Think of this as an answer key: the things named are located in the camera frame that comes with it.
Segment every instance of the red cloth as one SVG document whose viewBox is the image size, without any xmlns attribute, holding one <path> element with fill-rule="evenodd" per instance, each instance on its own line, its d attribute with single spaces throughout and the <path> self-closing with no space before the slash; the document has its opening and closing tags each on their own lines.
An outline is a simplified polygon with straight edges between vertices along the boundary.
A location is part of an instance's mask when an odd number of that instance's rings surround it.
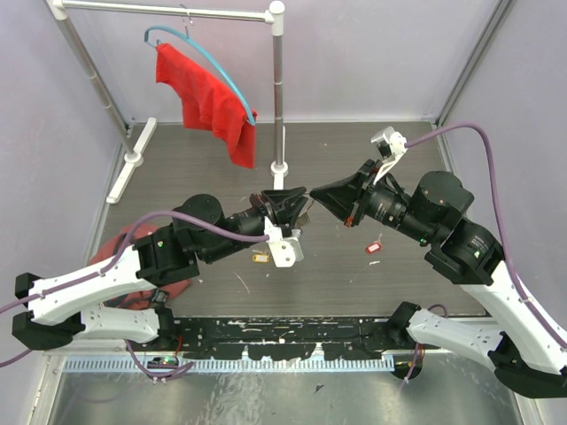
<svg viewBox="0 0 567 425">
<path fill-rule="evenodd" d="M 132 226 L 126 226 L 122 228 L 120 233 L 113 237 L 110 241 L 105 243 L 103 246 L 100 247 L 98 252 L 95 256 L 90 259 L 89 265 L 98 263 L 104 259 L 109 259 L 112 255 L 114 255 L 115 249 L 118 248 L 121 241 L 123 241 L 124 236 L 130 230 Z M 140 239 L 141 237 L 147 236 L 152 234 L 158 229 L 158 226 L 154 226 L 152 224 L 143 224 L 139 228 L 136 229 L 134 232 L 134 240 Z M 189 280 L 179 281 L 174 283 L 169 283 L 165 285 L 160 290 L 167 292 L 168 299 L 173 299 L 181 294 L 184 290 L 186 290 L 190 285 Z M 130 310 L 143 310 L 144 308 L 148 308 L 150 306 L 150 299 L 153 296 L 152 290 L 139 290 L 137 292 L 132 292 L 127 294 L 118 304 L 118 307 L 128 308 Z"/>
<path fill-rule="evenodd" d="M 171 44 L 159 44 L 156 50 L 156 82 L 165 82 L 181 98 L 183 125 L 212 130 L 227 144 L 234 164 L 254 168 L 255 126 L 247 122 L 246 110 L 237 95 Z"/>
</svg>

